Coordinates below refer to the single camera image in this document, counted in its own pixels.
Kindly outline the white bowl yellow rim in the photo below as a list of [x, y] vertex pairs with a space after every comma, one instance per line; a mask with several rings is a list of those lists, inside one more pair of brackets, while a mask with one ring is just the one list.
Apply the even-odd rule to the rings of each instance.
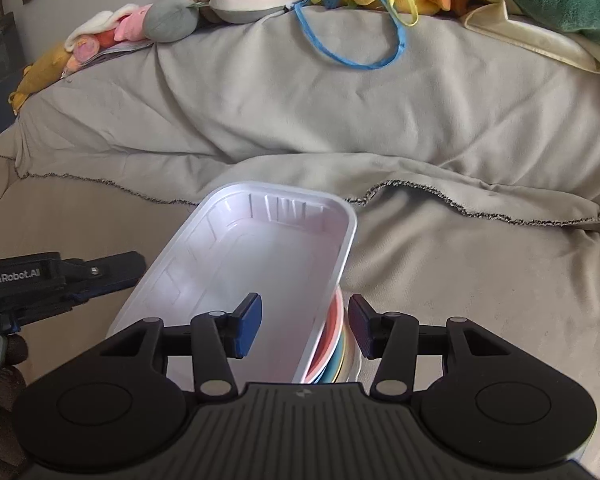
[[343, 354], [335, 382], [357, 382], [362, 366], [362, 354], [349, 323], [342, 326]]

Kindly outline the floral white ceramic bowl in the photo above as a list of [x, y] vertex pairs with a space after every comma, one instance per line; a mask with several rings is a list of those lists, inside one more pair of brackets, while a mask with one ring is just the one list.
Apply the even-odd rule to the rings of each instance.
[[332, 301], [329, 304], [327, 318], [323, 326], [320, 340], [308, 371], [304, 375], [305, 382], [314, 382], [327, 366], [328, 361], [336, 351], [343, 326], [343, 298], [339, 286], [336, 287]]

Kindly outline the blue enamel bowl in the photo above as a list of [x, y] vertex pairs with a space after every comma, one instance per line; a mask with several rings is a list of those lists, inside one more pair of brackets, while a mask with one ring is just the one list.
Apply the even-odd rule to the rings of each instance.
[[327, 362], [321, 376], [317, 379], [319, 384], [333, 384], [337, 381], [346, 355], [346, 347], [346, 335], [341, 333], [334, 353]]

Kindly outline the white red plastic tray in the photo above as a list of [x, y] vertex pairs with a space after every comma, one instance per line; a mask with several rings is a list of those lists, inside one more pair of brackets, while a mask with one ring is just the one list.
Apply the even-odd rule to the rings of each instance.
[[327, 193], [261, 182], [209, 194], [166, 244], [109, 327], [142, 318], [186, 325], [233, 310], [250, 292], [262, 323], [238, 385], [305, 382], [356, 229], [351, 205]]

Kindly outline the grey bed sheet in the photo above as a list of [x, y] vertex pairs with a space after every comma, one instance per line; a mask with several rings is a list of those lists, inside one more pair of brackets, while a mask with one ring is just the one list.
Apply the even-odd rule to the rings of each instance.
[[346, 292], [467, 316], [585, 386], [600, 476], [600, 75], [436, 18], [372, 72], [290, 14], [198, 32], [26, 103], [0, 135], [0, 259], [152, 260], [237, 181], [355, 206]]

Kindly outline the yellow plush toy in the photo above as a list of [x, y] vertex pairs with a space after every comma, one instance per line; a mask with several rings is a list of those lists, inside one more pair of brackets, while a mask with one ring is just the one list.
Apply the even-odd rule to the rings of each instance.
[[15, 116], [32, 94], [44, 90], [60, 79], [70, 56], [64, 44], [60, 42], [23, 70], [17, 89], [8, 98]]

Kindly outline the pink white plush toy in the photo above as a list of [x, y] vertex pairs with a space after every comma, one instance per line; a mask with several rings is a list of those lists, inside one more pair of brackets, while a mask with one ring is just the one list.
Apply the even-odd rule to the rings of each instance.
[[102, 11], [78, 26], [66, 39], [69, 55], [62, 78], [108, 55], [134, 52], [152, 44], [143, 26], [151, 8], [129, 3], [117, 11]]

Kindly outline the grey round plush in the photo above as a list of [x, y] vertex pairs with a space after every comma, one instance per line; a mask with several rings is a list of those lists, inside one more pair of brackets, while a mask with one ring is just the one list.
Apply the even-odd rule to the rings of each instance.
[[146, 38], [170, 44], [191, 35], [199, 22], [199, 9], [192, 0], [159, 0], [146, 12], [143, 33]]

